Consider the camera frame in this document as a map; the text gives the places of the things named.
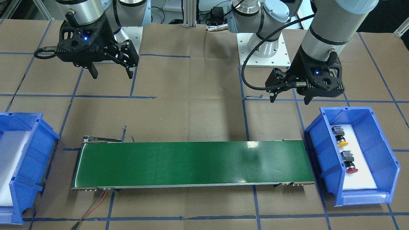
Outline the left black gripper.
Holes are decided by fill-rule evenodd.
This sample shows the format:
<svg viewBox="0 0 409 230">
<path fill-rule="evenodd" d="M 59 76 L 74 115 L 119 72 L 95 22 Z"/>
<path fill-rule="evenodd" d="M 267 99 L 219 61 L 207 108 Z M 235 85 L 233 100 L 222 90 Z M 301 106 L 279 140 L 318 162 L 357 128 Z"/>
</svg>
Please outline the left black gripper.
<svg viewBox="0 0 409 230">
<path fill-rule="evenodd" d="M 269 77 L 265 82 L 265 87 L 269 88 L 266 90 L 266 92 L 270 93 L 270 103 L 275 102 L 278 93 L 282 93 L 283 91 L 287 91 L 292 88 L 303 88 L 307 86 L 307 83 L 304 81 L 286 81 L 286 76 L 287 73 L 283 72 L 281 69 L 272 69 Z M 304 104 L 309 105 L 312 100 L 313 96 L 305 96 Z"/>
</svg>

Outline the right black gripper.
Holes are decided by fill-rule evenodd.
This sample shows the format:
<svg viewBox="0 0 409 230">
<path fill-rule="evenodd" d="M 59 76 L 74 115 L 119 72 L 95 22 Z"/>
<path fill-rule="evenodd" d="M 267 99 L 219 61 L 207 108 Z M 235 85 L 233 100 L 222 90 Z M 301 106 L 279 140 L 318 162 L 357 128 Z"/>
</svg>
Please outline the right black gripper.
<svg viewBox="0 0 409 230">
<path fill-rule="evenodd" d="M 114 33 L 115 44 L 104 48 L 102 63 L 119 64 L 126 69 L 129 79 L 133 79 L 134 68 L 139 64 L 139 41 L 136 44 L 131 40 L 125 27 L 121 27 Z M 98 77 L 98 71 L 94 64 L 90 64 L 88 71 L 94 80 Z"/>
</svg>

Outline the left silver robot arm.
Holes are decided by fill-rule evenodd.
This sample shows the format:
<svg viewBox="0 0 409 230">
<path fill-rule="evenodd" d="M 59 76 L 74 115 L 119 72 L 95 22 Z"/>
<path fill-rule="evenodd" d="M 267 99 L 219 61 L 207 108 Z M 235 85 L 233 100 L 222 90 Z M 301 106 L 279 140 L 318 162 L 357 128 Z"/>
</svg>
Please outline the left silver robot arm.
<svg viewBox="0 0 409 230">
<path fill-rule="evenodd" d="M 307 105 L 314 97 L 338 97 L 345 91 L 339 55 L 377 0 L 313 0 L 314 13 L 290 22 L 290 10 L 280 0 L 232 0 L 228 26 L 232 33 L 252 33 L 250 52 L 242 61 L 242 82 L 253 90 L 277 95 L 295 88 Z M 247 82 L 244 69 L 252 55 L 262 56 L 264 43 L 276 46 L 283 29 L 312 19 L 311 26 L 287 71 L 274 68 L 264 87 Z"/>
</svg>

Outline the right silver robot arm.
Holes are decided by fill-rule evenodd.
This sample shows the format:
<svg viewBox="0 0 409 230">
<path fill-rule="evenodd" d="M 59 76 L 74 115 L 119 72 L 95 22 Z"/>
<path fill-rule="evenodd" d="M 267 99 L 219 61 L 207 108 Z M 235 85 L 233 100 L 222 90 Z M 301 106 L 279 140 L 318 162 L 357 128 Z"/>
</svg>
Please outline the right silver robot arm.
<svg viewBox="0 0 409 230">
<path fill-rule="evenodd" d="M 138 52 L 120 33 L 125 27 L 150 25 L 149 0 L 57 0 L 56 4 L 65 14 L 55 50 L 60 60 L 87 69 L 94 79 L 98 77 L 94 63 L 112 61 L 133 78 Z"/>
</svg>

